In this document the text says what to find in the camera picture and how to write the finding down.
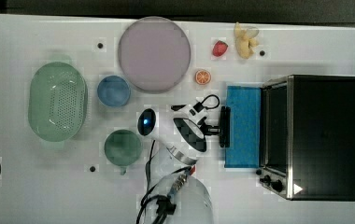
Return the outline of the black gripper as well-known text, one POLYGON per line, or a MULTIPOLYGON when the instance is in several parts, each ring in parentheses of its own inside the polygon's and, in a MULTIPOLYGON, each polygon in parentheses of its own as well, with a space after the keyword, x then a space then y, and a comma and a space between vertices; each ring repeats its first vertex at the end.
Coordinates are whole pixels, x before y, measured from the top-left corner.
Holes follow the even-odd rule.
POLYGON ((220 127, 215 125, 209 125, 206 123, 206 118, 203 118, 199 122, 200 124, 200 130, 203 133, 203 135, 206 136, 211 136, 211 135, 219 135, 220 134, 220 127))

